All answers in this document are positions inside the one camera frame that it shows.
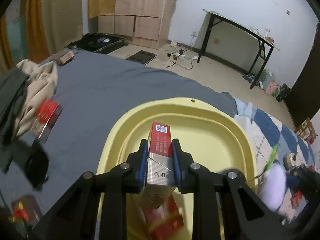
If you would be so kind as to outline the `pile of clothes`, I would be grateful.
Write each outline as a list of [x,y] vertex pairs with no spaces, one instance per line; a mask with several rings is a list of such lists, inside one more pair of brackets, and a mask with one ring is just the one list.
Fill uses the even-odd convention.
[[37,64],[19,62],[1,76],[1,171],[7,173],[13,160],[14,140],[31,128],[36,110],[52,99],[58,84],[55,61]]

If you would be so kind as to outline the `black folding console table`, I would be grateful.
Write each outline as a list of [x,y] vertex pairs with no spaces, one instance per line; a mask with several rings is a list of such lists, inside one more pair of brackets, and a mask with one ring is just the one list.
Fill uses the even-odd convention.
[[206,56],[244,74],[254,86],[261,85],[261,75],[277,47],[272,38],[246,27],[218,12],[204,9],[204,26],[197,60]]

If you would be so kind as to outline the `black foam tray on floor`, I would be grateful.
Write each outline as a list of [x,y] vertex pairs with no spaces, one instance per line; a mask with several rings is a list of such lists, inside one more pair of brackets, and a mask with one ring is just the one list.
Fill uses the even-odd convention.
[[156,58],[156,54],[150,53],[148,51],[140,50],[139,52],[133,54],[132,56],[127,57],[126,60],[146,65],[155,58]]

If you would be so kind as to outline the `blue white checkered blanket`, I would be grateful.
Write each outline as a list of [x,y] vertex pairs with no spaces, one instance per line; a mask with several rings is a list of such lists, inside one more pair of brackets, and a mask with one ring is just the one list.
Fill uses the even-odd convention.
[[235,99],[237,115],[235,120],[241,124],[251,139],[257,171],[260,174],[270,160],[274,146],[278,145],[276,159],[285,165],[287,154],[293,154],[297,165],[315,166],[315,156],[310,144],[301,139],[281,121],[263,110]]

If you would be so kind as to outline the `red cigarette carton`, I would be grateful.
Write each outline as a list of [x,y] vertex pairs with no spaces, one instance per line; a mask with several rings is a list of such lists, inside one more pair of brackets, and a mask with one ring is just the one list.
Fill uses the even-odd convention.
[[175,189],[170,126],[153,122],[148,137],[146,177],[138,196],[138,205],[157,209]]

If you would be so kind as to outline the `grey bed sheet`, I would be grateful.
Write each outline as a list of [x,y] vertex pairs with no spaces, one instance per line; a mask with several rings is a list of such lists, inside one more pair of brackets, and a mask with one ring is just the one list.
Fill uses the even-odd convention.
[[155,100],[187,97],[204,101],[229,116],[237,113],[231,94],[218,93],[168,70],[110,55],[79,51],[58,68],[54,100],[62,106],[44,150],[48,181],[35,191],[16,164],[1,174],[1,205],[32,194],[47,212],[86,171],[96,171],[107,136],[127,111]]

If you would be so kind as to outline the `copper pink small box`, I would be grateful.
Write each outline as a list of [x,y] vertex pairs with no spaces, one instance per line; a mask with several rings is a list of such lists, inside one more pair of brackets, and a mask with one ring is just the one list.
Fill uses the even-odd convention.
[[57,64],[63,66],[67,64],[68,62],[72,61],[74,59],[74,53],[72,51],[68,51],[64,53],[63,55],[59,56],[57,59]]

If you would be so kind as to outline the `yellow oval plastic tray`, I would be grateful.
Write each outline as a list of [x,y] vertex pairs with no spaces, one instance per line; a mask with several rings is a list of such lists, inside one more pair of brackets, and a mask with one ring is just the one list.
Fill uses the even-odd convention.
[[216,174],[238,170],[249,186],[256,186],[254,150],[244,129],[226,113],[192,98],[151,101],[122,115],[108,134],[97,172],[106,173],[137,152],[153,122],[170,126],[171,139],[180,142],[182,186],[197,182],[192,164]]

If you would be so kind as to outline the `green plush toy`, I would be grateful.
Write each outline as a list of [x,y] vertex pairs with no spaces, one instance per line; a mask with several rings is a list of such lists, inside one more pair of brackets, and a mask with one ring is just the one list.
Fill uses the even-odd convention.
[[266,172],[266,171],[271,167],[271,165],[273,164],[274,160],[276,159],[278,147],[279,147],[279,144],[276,144],[276,145],[272,148],[272,152],[271,152],[271,154],[270,154],[270,156],[269,156],[269,159],[268,159],[267,164],[266,164],[265,167],[264,167],[263,172]]

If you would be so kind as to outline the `open black suitcase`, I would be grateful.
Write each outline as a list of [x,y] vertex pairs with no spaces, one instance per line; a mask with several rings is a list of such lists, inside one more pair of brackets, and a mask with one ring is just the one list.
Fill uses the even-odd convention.
[[92,53],[109,54],[127,45],[125,38],[113,34],[92,33],[71,42],[67,48],[81,49]]

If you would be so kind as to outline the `wooden wardrobe cabinet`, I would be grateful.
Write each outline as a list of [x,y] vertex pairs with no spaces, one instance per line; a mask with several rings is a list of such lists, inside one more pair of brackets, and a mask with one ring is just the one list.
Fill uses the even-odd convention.
[[87,0],[89,33],[114,34],[159,49],[169,37],[177,0]]

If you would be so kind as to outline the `red cigarette pack on sheet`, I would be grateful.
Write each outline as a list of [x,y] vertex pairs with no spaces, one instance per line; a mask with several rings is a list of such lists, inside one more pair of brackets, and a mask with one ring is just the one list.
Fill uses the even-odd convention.
[[44,100],[37,109],[34,122],[30,127],[37,140],[43,144],[47,141],[61,113],[62,107],[59,103],[49,99]]

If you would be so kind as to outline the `dark brown door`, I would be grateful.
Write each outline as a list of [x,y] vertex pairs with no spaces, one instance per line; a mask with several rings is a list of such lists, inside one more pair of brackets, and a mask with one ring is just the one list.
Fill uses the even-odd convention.
[[319,110],[319,46],[319,26],[317,26],[307,62],[297,81],[293,85],[291,92],[284,99],[295,128],[301,125],[305,119],[313,118]]

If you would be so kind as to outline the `red box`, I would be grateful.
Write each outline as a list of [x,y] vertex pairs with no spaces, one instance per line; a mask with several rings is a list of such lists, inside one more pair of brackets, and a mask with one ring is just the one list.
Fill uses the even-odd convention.
[[171,194],[157,209],[139,208],[147,239],[169,239],[184,228],[183,216]]

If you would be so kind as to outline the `brown printed cardboard box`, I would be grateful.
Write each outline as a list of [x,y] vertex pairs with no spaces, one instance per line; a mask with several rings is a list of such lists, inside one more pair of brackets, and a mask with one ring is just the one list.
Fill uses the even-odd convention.
[[318,136],[315,132],[310,118],[304,120],[302,124],[298,128],[296,128],[295,133],[310,145],[313,144]]

